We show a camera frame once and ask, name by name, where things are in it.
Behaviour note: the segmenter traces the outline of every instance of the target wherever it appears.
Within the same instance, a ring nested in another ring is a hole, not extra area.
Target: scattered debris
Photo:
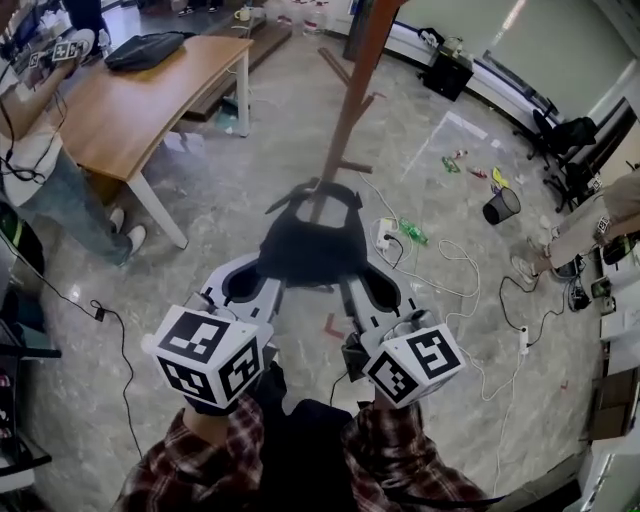
[[[494,167],[492,176],[493,181],[495,181],[500,188],[509,188],[509,182],[502,177],[502,174],[500,174],[500,169]]]
[[[549,229],[551,227],[551,221],[549,220],[549,217],[547,217],[546,215],[540,215],[540,227],[542,229]]]
[[[488,178],[487,173],[480,169],[480,167],[473,167],[471,169],[467,168],[467,171],[473,174],[476,178],[480,178],[483,180],[486,180]]]
[[[324,332],[326,332],[329,336],[333,336],[334,338],[338,338],[339,340],[343,340],[344,337],[346,336],[345,333],[340,332],[340,331],[336,331],[333,328],[333,320],[335,318],[335,314],[334,313],[329,313],[329,315],[327,316],[327,321],[324,324]]]
[[[448,173],[460,172],[460,168],[456,165],[453,159],[443,156],[442,163],[444,164],[444,168],[447,170]]]
[[[411,240],[420,244],[420,245],[428,245],[429,239],[422,232],[422,230],[416,226],[413,222],[408,221],[404,217],[400,217],[400,231],[402,231],[405,235],[407,235]]]
[[[458,149],[451,155],[451,158],[457,160],[458,158],[462,158],[463,156],[467,156],[469,152],[466,149]]]

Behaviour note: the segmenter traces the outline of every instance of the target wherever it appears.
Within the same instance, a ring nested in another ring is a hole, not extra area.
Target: white cable
[[[373,221],[371,223],[371,225],[369,226],[369,238],[371,239],[371,243],[373,245],[373,248],[375,249],[375,251],[378,253],[378,255],[389,265],[391,265],[392,267],[395,265],[395,262],[390,261],[384,254],[384,252],[381,252],[378,247],[375,244],[374,238],[373,238],[373,233],[372,233],[372,229],[375,226],[375,224],[377,222],[380,222],[382,219],[390,219],[390,220],[394,220],[396,223],[396,227],[393,230],[393,232],[397,232],[399,230],[399,226],[400,223],[398,221],[398,216],[396,215],[396,213],[393,211],[393,208],[391,208],[391,206],[389,205],[389,203],[387,203],[387,201],[385,200],[384,196],[382,195],[382,193],[369,181],[367,180],[362,173],[358,173],[360,175],[360,177],[362,178],[362,180],[369,185],[377,194],[378,197],[380,198],[380,200],[383,202],[383,204],[387,207],[387,209],[389,210],[389,212],[391,213],[391,215],[393,217],[381,217],[379,219],[376,219],[375,221]],[[409,241],[411,242],[411,250],[409,251],[409,255],[413,252],[413,241],[411,240],[411,238],[409,238]],[[462,254],[464,254],[464,256],[447,256],[443,251],[442,251],[442,244],[443,243],[448,243],[450,245],[453,245],[454,247],[456,247],[457,249],[459,249]],[[452,242],[451,240],[440,240],[438,242],[438,250],[440,251],[440,254],[447,260],[449,261],[458,261],[458,260],[462,260],[462,261],[468,261],[471,266],[473,267],[473,270],[476,272],[476,276],[477,276],[477,287],[475,289],[475,291],[473,293],[462,293],[462,292],[457,292],[455,290],[450,290],[449,288],[446,288],[442,285],[433,283],[431,281],[429,281],[428,279],[425,279],[423,277],[420,277],[417,274],[412,274],[411,272],[406,272],[404,270],[401,270],[399,268],[396,268],[395,270],[397,270],[398,272],[405,274],[407,276],[413,277],[415,279],[418,279],[420,281],[422,281],[425,284],[428,284],[429,286],[432,286],[433,288],[436,288],[438,290],[442,290],[444,292],[447,293],[451,293],[452,295],[457,295],[458,297],[462,297],[462,298],[471,298],[473,296],[476,296],[476,302],[473,306],[473,310],[471,311],[471,313],[465,314],[465,313],[455,313],[455,312],[451,312],[451,313],[447,313],[444,323],[447,324],[449,323],[449,318],[451,316],[459,316],[462,318],[471,318],[476,310],[478,309],[478,304],[480,303],[480,268],[478,267],[478,263],[473,260],[471,257],[469,257],[469,255],[467,254],[467,251],[465,251],[462,247],[460,247],[458,244],[456,244],[455,242]],[[402,258],[400,261],[405,261],[409,255],[407,255],[407,257]],[[467,355],[467,357],[469,358],[469,361],[471,361],[471,364],[478,370],[480,370],[480,373],[482,374],[482,390],[481,390],[481,397],[482,400],[484,400],[485,402],[489,402],[491,400],[493,400],[493,398],[501,391],[503,390],[505,387],[507,387],[509,384],[511,384],[511,402],[509,403],[509,407],[507,407],[507,412],[505,413],[504,416],[504,420],[502,422],[502,428],[500,430],[500,441],[498,442],[498,449],[496,451],[496,479],[493,483],[493,496],[495,497],[496,495],[496,490],[498,487],[498,480],[500,479],[500,473],[501,473],[501,468],[500,468],[500,450],[502,448],[502,441],[504,439],[504,433],[505,433],[505,427],[507,424],[507,420],[509,419],[509,413],[511,412],[511,408],[513,407],[513,404],[515,403],[515,398],[516,398],[516,376],[518,375],[518,372],[520,371],[520,368],[522,367],[522,365],[524,364],[524,361],[526,359],[526,355],[522,355],[522,359],[520,359],[520,352],[518,351],[518,365],[516,366],[515,371],[513,372],[513,376],[504,384],[502,384],[498,389],[496,389],[493,394],[490,397],[486,397],[484,394],[484,389],[485,389],[485,384],[486,384],[486,374],[484,373],[484,370],[482,369],[482,367],[480,367],[471,357],[471,354],[469,354],[469,352],[467,352],[465,349],[463,349],[462,347],[458,346],[458,348]]]
[[[382,195],[382,192],[380,192],[375,185],[373,185],[373,183],[371,183],[369,180],[367,180],[367,178],[365,178],[362,173],[358,173],[360,175],[360,178],[362,178],[362,181],[364,181],[367,185],[369,185],[375,192],[376,194],[378,194],[378,197],[380,198],[380,200],[382,201],[382,203],[387,207],[387,210],[389,210],[389,212],[391,213],[391,215],[393,215],[393,217],[381,217],[380,219],[376,219],[375,221],[373,221],[373,223],[371,224],[371,226],[369,227],[369,238],[371,238],[371,244],[373,245],[374,250],[378,253],[378,255],[390,266],[394,266],[395,262],[394,261],[390,261],[376,246],[374,240],[373,240],[373,233],[372,233],[372,228],[374,227],[376,222],[380,222],[380,220],[382,219],[390,219],[390,220],[395,220],[396,222],[396,227],[395,229],[393,229],[393,232],[397,232],[399,231],[399,226],[400,226],[400,222],[398,221],[398,216],[396,215],[396,212],[393,210],[393,208],[391,208],[391,206],[389,205],[389,203],[387,203],[386,199],[384,198],[384,196]],[[406,258],[402,258],[400,261],[405,261],[409,255],[413,252],[413,240],[411,240],[411,238],[409,238],[409,241],[411,243],[411,249],[409,250],[409,254],[407,255]],[[453,245],[454,247],[460,249],[460,251],[462,251],[462,253],[464,254],[464,256],[447,256],[443,251],[442,251],[442,244],[443,243],[448,243]],[[473,296],[476,296],[476,303],[473,306],[473,311],[471,311],[471,313],[469,314],[464,314],[464,313],[448,313],[447,316],[445,317],[445,323],[447,323],[448,319],[450,316],[460,316],[463,318],[471,318],[473,316],[473,314],[476,312],[476,310],[478,309],[478,304],[480,302],[480,269],[478,267],[478,264],[476,263],[475,260],[471,259],[469,257],[469,255],[467,254],[467,251],[465,251],[462,247],[460,247],[458,244],[456,244],[455,242],[452,242],[451,240],[440,240],[438,242],[438,250],[440,251],[440,254],[447,260],[449,261],[457,261],[457,260],[464,260],[464,261],[468,261],[471,266],[473,267],[473,270],[475,270],[476,272],[476,277],[477,277],[477,287],[475,289],[475,291],[473,293],[462,293],[462,292],[457,292],[455,290],[450,290],[449,288],[436,284],[432,281],[429,281],[428,279],[425,279],[424,277],[421,277],[417,274],[412,274],[411,272],[407,272],[405,270],[396,268],[396,270],[404,275],[413,277],[415,279],[418,279],[420,281],[422,281],[425,284],[428,284],[429,286],[432,286],[433,288],[436,288],[438,290],[442,290],[444,292],[447,293],[451,293],[453,295],[457,295],[458,297],[463,297],[463,298],[471,298]]]
[[[504,439],[504,431],[507,426],[507,420],[509,419],[509,413],[511,412],[511,408],[516,401],[516,376],[522,368],[524,364],[524,360],[527,358],[526,355],[523,354],[522,360],[520,360],[520,352],[518,351],[518,366],[516,367],[516,371],[513,372],[513,377],[511,377],[511,403],[509,407],[507,407],[507,412],[504,415],[504,421],[502,422],[502,429],[500,430],[500,441],[498,442],[498,450],[496,451],[496,479],[493,482],[493,497],[496,496],[496,490],[498,488],[498,480],[500,480],[500,450],[502,449],[502,440]]]

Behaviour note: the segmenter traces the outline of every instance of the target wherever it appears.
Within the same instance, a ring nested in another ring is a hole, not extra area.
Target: plaid shirt
[[[189,510],[189,505],[215,497],[223,503],[226,493],[250,496],[259,489],[264,428],[258,404],[247,395],[240,398],[229,416],[224,447],[213,447],[191,433],[182,422],[183,413],[173,420],[164,440],[131,470],[113,510]],[[417,404],[390,411],[363,409],[342,431],[342,443],[361,512],[403,510],[385,495],[393,489],[433,500],[486,498],[461,473],[443,464],[435,444],[423,434]]]

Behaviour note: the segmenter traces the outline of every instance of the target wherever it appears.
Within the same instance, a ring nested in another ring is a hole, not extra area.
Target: office chair
[[[560,213],[565,204],[569,206],[569,211],[573,211],[574,208],[593,195],[593,191],[589,189],[589,181],[594,174],[588,165],[568,162],[565,170],[566,172],[563,173],[564,181],[555,174],[542,180],[545,185],[550,186],[560,194],[560,205],[556,208],[556,213]]]
[[[536,154],[540,153],[544,158],[544,170],[549,170],[549,160],[547,155],[553,156],[558,161],[560,168],[564,167],[566,162],[561,155],[565,155],[574,146],[590,146],[596,143],[595,134],[598,131],[595,123],[588,117],[578,117],[573,121],[551,126],[548,117],[556,106],[547,98],[549,107],[543,114],[540,110],[533,111],[533,120],[538,127],[539,133],[530,139],[533,144],[533,151],[527,155],[527,159],[531,160]],[[514,130],[514,135],[526,135]]]

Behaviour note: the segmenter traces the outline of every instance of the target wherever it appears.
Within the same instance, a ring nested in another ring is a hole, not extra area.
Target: jeans
[[[114,265],[124,263],[131,253],[131,240],[114,232],[100,199],[64,149],[44,185],[14,208],[27,222],[36,213],[55,220],[85,249]]]

